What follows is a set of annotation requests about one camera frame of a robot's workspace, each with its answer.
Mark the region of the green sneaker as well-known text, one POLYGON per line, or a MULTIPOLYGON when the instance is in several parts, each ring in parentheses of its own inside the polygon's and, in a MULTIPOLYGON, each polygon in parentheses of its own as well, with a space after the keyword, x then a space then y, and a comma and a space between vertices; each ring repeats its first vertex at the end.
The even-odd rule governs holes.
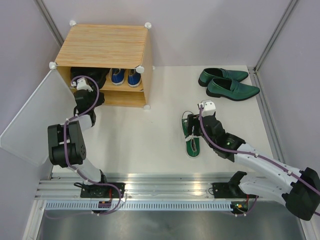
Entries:
POLYGON ((199 140, 198 136, 188 135, 187 116, 189 114, 193 115, 193 113, 189 110, 183 112, 183 114, 181 116, 181 128, 182 128, 183 135, 184 135, 186 154, 190 158, 197 158, 201 152, 200 140, 199 140))
POLYGON ((105 94, 101 91, 98 92, 98 100, 96 102, 96 107, 101 106, 102 104, 105 103, 105 94))

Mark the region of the black patent shoe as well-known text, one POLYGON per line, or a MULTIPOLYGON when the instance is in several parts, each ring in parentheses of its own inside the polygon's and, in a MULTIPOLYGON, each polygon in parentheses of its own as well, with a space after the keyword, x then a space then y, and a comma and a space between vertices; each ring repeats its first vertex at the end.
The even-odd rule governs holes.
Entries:
POLYGON ((83 69, 83 75, 92 78, 101 89, 106 82, 106 76, 110 72, 110 68, 100 68, 100 67, 85 67, 83 69))
POLYGON ((71 67, 70 68, 70 85, 74 87, 76 85, 76 81, 84 76, 85 67, 71 67))

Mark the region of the blue sneaker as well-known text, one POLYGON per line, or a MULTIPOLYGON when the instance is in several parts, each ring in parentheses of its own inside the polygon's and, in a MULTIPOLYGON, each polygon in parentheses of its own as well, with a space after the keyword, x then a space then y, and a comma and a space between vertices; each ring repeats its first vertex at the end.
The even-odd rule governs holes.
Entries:
POLYGON ((141 83, 141 74, 136 72, 135 69, 130 69, 128 71, 127 83, 131 88, 136 88, 141 83))
POLYGON ((110 72, 111 83, 115 86, 120 86, 125 81, 125 69, 113 68, 110 72))

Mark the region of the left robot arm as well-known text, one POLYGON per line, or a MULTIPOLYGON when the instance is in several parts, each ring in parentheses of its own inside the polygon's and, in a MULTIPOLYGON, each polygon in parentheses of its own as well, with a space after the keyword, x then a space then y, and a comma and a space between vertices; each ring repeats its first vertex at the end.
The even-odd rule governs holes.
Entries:
POLYGON ((124 183, 111 183, 102 170, 87 158, 83 131, 96 123, 95 108, 105 102, 104 93, 97 90, 77 90, 73 94, 76 106, 73 116, 64 124, 47 128, 49 160, 54 166, 75 171, 83 182, 73 185, 81 188, 81 198, 122 198, 124 183))

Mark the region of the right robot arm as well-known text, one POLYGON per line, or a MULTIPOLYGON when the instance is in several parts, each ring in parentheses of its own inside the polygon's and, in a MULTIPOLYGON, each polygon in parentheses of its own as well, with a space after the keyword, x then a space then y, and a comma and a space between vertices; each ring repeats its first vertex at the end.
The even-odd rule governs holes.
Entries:
POLYGON ((226 132, 215 115, 190 113, 181 123, 192 151, 198 151, 198 138, 202 137, 220 158, 246 166, 264 177, 258 179, 237 171, 227 183, 231 196, 250 195, 273 200, 305 221, 319 215, 320 177, 315 170, 309 167, 300 170, 268 158, 242 138, 226 132))

